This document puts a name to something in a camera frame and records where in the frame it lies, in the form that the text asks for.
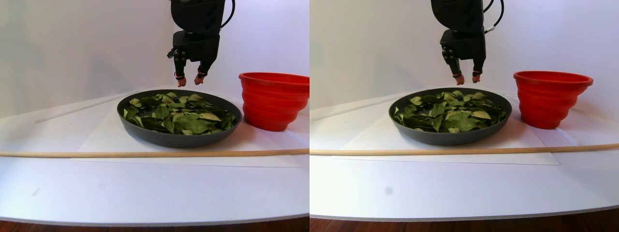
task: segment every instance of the white backdrop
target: white backdrop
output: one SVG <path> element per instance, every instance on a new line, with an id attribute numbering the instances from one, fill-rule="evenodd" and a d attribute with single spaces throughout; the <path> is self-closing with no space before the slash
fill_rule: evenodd
<path id="1" fill-rule="evenodd" d="M 505 14 L 487 34 L 482 81 L 472 84 L 472 61 L 463 61 L 466 84 L 516 93 L 513 74 L 523 70 L 584 74 L 594 85 L 576 109 L 614 121 L 619 86 L 616 60 L 619 2 L 505 0 Z M 311 108 L 453 85 L 442 60 L 446 29 L 430 1 L 312 0 Z M 493 24 L 500 2 L 485 14 Z"/>
<path id="2" fill-rule="evenodd" d="M 220 32 L 217 60 L 205 77 L 204 89 L 241 97 L 243 72 L 310 75 L 310 0 L 240 0 Z M 225 21 L 232 2 L 226 1 Z M 176 25 L 175 31 L 181 30 Z M 199 62 L 188 62 L 187 84 L 194 85 Z"/>
<path id="3" fill-rule="evenodd" d="M 0 0 L 0 118 L 168 83 L 169 1 Z"/>

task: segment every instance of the bowl rim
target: bowl rim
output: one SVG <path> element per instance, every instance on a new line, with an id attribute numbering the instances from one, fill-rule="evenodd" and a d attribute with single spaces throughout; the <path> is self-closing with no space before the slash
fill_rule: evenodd
<path id="1" fill-rule="evenodd" d="M 447 89 L 447 88 L 459 88 L 459 89 L 463 89 L 464 87 L 431 88 L 431 89 L 428 89 L 428 90 L 441 90 L 441 89 Z M 505 97 L 503 97 L 503 96 L 501 96 L 501 95 L 499 95 L 499 94 L 497 94 L 497 93 L 490 92 L 490 91 L 488 91 L 488 90 L 481 90 L 481 89 L 477 89 L 477 88 L 464 88 L 464 89 L 469 89 L 469 90 L 480 90 L 480 91 L 484 91 L 484 92 L 492 93 L 492 94 L 495 94 L 495 95 L 497 95 L 497 96 L 501 97 L 502 99 L 506 100 L 507 102 L 509 102 L 509 100 L 507 100 L 507 98 L 505 98 Z M 416 94 L 416 93 L 420 93 L 420 92 L 424 92 L 424 91 L 428 91 L 428 90 L 422 90 L 422 91 L 417 91 L 417 92 L 415 92 L 415 93 L 408 94 L 408 95 L 406 95 L 406 96 L 404 96 L 404 97 L 398 98 L 396 101 L 394 101 L 393 103 L 391 103 L 391 106 L 389 106 L 389 109 L 387 109 L 387 115 L 389 115 L 389 118 L 391 118 L 391 121 L 392 121 L 392 122 L 394 122 L 394 123 L 396 123 L 396 124 L 397 124 L 397 125 L 399 125 L 399 126 L 402 126 L 403 128 L 410 129 L 411 131 L 415 131 L 415 132 L 417 132 L 417 133 L 428 133 L 428 134 L 467 134 L 467 133 L 476 133 L 476 132 L 478 132 L 478 131 L 483 131 L 483 130 L 490 130 L 490 128 L 492 128 L 492 127 L 499 126 L 499 124 L 501 124 L 502 122 L 507 121 L 507 120 L 509 119 L 509 117 L 511 116 L 511 113 L 512 113 L 512 112 L 513 112 L 513 110 L 514 110 L 514 109 L 513 109 L 513 106 L 511 106 L 511 103 L 510 103 L 510 104 L 509 104 L 509 112 L 508 112 L 508 114 L 507 114 L 507 117 L 505 117 L 503 120 L 501 120 L 501 121 L 497 122 L 496 124 L 494 124 L 494 125 L 492 125 L 492 126 L 488 126 L 488 127 L 486 127 L 486 128 L 481 128 L 481 129 L 474 130 L 474 131 L 458 132 L 458 133 L 441 133 L 441 132 L 418 131 L 418 130 L 415 130 L 415 129 L 413 129 L 413 128 L 410 128 L 410 127 L 407 127 L 407 126 L 405 126 L 405 125 L 400 124 L 400 123 L 399 123 L 399 122 L 397 122 L 395 119 L 393 119 L 393 116 L 391 116 L 391 114 L 389 114 L 389 112 L 391 111 L 391 109 L 394 107 L 394 105 L 396 104 L 396 102 L 398 102 L 399 100 L 401 100 L 401 99 L 403 99 L 403 98 L 405 98 L 405 97 L 407 97 L 407 96 L 410 96 L 410 95 L 413 95 L 413 94 Z"/>
<path id="2" fill-rule="evenodd" d="M 533 79 L 533 78 L 529 78 L 529 77 L 523 76 L 523 74 L 530 74 L 530 73 L 575 75 L 575 76 L 578 76 L 578 77 L 583 77 L 583 78 L 585 78 L 587 80 L 576 81 L 576 82 L 567 82 L 567 81 L 560 81 L 560 80 L 539 80 L 539 79 Z M 581 74 L 575 74 L 575 73 L 571 73 L 571 72 L 558 72 L 558 71 L 536 71 L 536 70 L 518 71 L 518 72 L 514 73 L 514 79 L 516 79 L 516 80 L 523 80 L 523 81 L 526 81 L 526 82 L 529 82 L 529 83 L 535 83 L 535 84 L 587 85 L 587 86 L 593 85 L 593 78 L 591 78 L 591 77 L 588 77 L 586 75 L 581 75 Z"/>
<path id="3" fill-rule="evenodd" d="M 127 98 L 133 97 L 134 95 L 137 95 L 137 94 L 140 94 L 140 93 L 146 93 L 146 92 L 167 91 L 167 90 L 169 90 L 169 91 L 171 91 L 171 92 L 175 91 L 175 90 L 171 90 L 171 89 L 160 89 L 160 90 L 148 90 L 148 91 L 143 91 L 143 92 L 137 92 L 137 93 L 134 93 L 134 94 L 132 94 L 132 95 L 126 96 L 126 97 L 124 97 L 123 99 L 121 99 L 121 100 L 118 102 L 118 104 L 116 105 L 116 109 L 118 109 L 118 108 L 120 107 L 120 103 L 121 103 L 122 101 L 124 101 L 124 100 L 125 100 L 125 99 L 127 99 Z M 190 92 L 194 92 L 194 93 L 202 93 L 202 92 L 197 92 L 197 91 L 193 91 L 193 90 L 183 90 L 183 91 L 190 91 Z M 121 114 L 118 110 L 116 110 L 116 112 L 118 113 L 118 116 L 120 116 L 121 120 L 123 120 L 123 121 L 125 121 L 125 122 L 128 122 L 128 123 L 130 124 L 130 126 L 132 126 L 132 127 L 134 127 L 134 128 L 137 128 L 138 130 L 143 130 L 143 131 L 148 131 L 148 132 L 156 132 L 156 133 L 159 133 L 159 134 L 161 134 L 161 135 L 163 135 L 163 136 L 175 136 L 175 137 L 180 137 L 180 136 L 184 136 L 184 137 L 188 137 L 188 136 L 199 137 L 199 136 L 203 136 L 203 137 L 206 137 L 206 136 L 209 136 L 209 135 L 219 134 L 219 133 L 223 133 L 223 132 L 226 132 L 226 131 L 233 130 L 233 129 L 234 129 L 234 128 L 236 128 L 239 124 L 241 124 L 241 122 L 242 122 L 242 120 L 243 120 L 243 112 L 242 112 L 242 110 L 241 110 L 241 109 L 239 109 L 236 105 L 234 105 L 234 103 L 232 103 L 232 102 L 230 102 L 230 101 L 228 101 L 228 100 L 226 100 L 226 99 L 224 99 L 224 98 L 221 98 L 221 97 L 218 97 L 218 96 L 212 95 L 212 94 L 208 94 L 208 93 L 203 93 L 203 94 L 206 94 L 206 95 L 210 95 L 210 96 L 213 96 L 213 97 L 219 98 L 219 99 L 221 99 L 221 100 L 224 100 L 224 101 L 226 101 L 226 102 L 228 102 L 228 103 L 232 104 L 232 105 L 233 105 L 233 106 L 234 106 L 234 107 L 235 107 L 235 108 L 236 108 L 239 112 L 241 112 L 241 117 L 238 119 L 238 122 L 237 122 L 234 126 L 232 126 L 231 128 L 229 128 L 229 129 L 227 129 L 227 130 L 220 131 L 220 132 L 215 132 L 215 133 L 213 133 L 213 134 L 192 134 L 192 135 L 184 135 L 184 134 L 167 134 L 167 133 L 162 133 L 162 132 L 159 132 L 159 131 L 148 130 L 148 129 L 146 129 L 146 128 L 143 128 L 143 127 L 140 127 L 140 126 L 138 126 L 138 125 L 135 125 L 135 124 L 133 124 L 133 123 L 129 122 L 126 118 L 124 118 L 124 117 L 123 117 L 123 115 L 122 115 L 122 114 Z"/>
<path id="4" fill-rule="evenodd" d="M 305 76 L 305 75 L 297 75 L 297 74 L 288 74 L 288 73 L 281 73 L 281 72 L 244 72 L 238 75 L 238 78 L 241 79 L 241 81 L 251 81 L 251 82 L 256 82 L 256 83 L 260 83 L 260 84 L 266 84 L 266 85 L 278 85 L 278 86 L 283 86 L 283 87 L 296 87 L 296 88 L 309 88 L 309 84 L 301 84 L 301 83 L 290 83 L 290 82 L 280 82 L 280 81 L 275 81 L 275 80 L 262 80 L 262 79 L 258 79 L 258 78 L 254 78 L 254 77 L 250 77 L 249 75 L 251 74 L 271 74 L 271 75 L 287 75 L 287 76 L 292 76 L 292 77 L 299 77 L 299 78 L 303 78 L 303 79 L 310 79 L 310 77 Z"/>

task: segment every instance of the gray plate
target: gray plate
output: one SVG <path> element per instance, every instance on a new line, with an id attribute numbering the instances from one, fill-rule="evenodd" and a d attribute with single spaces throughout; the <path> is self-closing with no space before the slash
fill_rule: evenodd
<path id="1" fill-rule="evenodd" d="M 140 97 L 151 97 L 159 93 L 166 94 L 170 92 L 173 92 L 177 94 L 178 96 L 190 96 L 194 93 L 198 94 L 200 95 L 200 97 L 203 97 L 205 100 L 212 103 L 213 105 L 219 106 L 225 110 L 229 110 L 232 114 L 234 114 L 234 116 L 236 116 L 236 118 L 238 119 L 238 122 L 230 129 L 227 129 L 222 132 L 217 132 L 215 134 L 178 135 L 178 134 L 165 134 L 161 132 L 150 131 L 150 130 L 141 128 L 139 126 L 133 125 L 131 122 L 123 118 L 123 114 L 124 114 L 123 110 L 131 105 L 129 103 L 129 100 L 133 98 L 140 98 Z M 153 144 L 157 144 L 157 145 L 161 145 L 165 147 L 202 147 L 202 146 L 206 146 L 206 145 L 218 142 L 222 139 L 225 139 L 230 134 L 232 134 L 232 132 L 234 132 L 236 127 L 239 125 L 239 123 L 241 123 L 241 121 L 243 120 L 243 115 L 241 114 L 241 110 L 239 110 L 238 107 L 236 107 L 234 104 L 230 103 L 229 101 L 223 98 L 217 97 L 217 96 L 210 95 L 210 94 L 194 92 L 194 91 L 189 91 L 189 90 L 151 90 L 151 91 L 136 93 L 121 100 L 120 103 L 118 103 L 116 110 L 118 112 L 118 116 L 120 117 L 120 120 L 123 122 L 125 130 L 127 130 L 128 133 L 134 134 L 135 136 L 138 136 L 139 138 L 144 139 Z"/>
<path id="2" fill-rule="evenodd" d="M 410 99 L 416 96 L 424 96 L 424 95 L 435 95 L 442 92 L 453 92 L 456 90 L 460 90 L 463 94 L 473 94 L 475 92 L 482 92 L 488 99 L 490 99 L 495 104 L 500 105 L 503 109 L 505 109 L 507 117 L 500 121 L 497 124 L 492 126 L 479 129 L 476 131 L 467 131 L 467 132 L 459 132 L 459 133 L 437 133 L 437 132 L 426 132 L 426 131 L 417 131 L 415 129 L 405 127 L 398 122 L 396 122 L 393 117 L 391 117 L 396 111 L 396 107 L 399 109 L 404 109 L 407 105 L 410 104 Z M 391 121 L 396 125 L 397 129 L 400 130 L 400 133 L 410 137 L 411 139 L 417 140 L 419 142 L 423 142 L 424 144 L 432 144 L 432 145 L 461 145 L 461 144 L 469 144 L 472 142 L 477 142 L 479 140 L 485 139 L 494 133 L 498 132 L 511 115 L 511 104 L 509 101 L 500 95 L 497 95 L 492 92 L 488 92 L 485 90 L 477 90 L 474 88 L 436 88 L 432 90 L 424 90 L 421 92 L 413 93 L 407 95 L 406 97 L 400 98 L 396 102 L 394 102 L 389 107 L 389 117 Z"/>

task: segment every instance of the wooden dowel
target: wooden dowel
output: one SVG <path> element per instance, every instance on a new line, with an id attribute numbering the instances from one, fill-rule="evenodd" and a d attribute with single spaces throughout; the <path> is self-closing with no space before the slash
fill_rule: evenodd
<path id="1" fill-rule="evenodd" d="M 265 157 L 272 155 L 304 155 L 308 148 L 232 152 L 0 152 L 0 157 L 38 158 L 153 158 L 153 157 Z"/>
<path id="2" fill-rule="evenodd" d="M 527 147 L 527 148 L 472 148 L 472 149 L 428 149 L 428 150 L 315 150 L 311 155 L 476 155 L 505 153 L 539 153 L 539 152 L 593 152 L 599 150 L 619 149 L 619 144 L 603 144 L 572 147 Z"/>

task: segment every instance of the red collapsible bowl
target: red collapsible bowl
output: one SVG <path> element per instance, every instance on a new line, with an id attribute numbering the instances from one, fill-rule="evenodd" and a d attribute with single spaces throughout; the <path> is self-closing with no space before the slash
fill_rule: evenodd
<path id="1" fill-rule="evenodd" d="M 267 131 L 284 131 L 308 104 L 310 78 L 272 72 L 240 74 L 245 121 Z"/>
<path id="2" fill-rule="evenodd" d="M 568 116 L 578 95 L 593 84 L 584 75 L 552 71 L 514 73 L 522 120 L 541 129 L 554 129 Z"/>

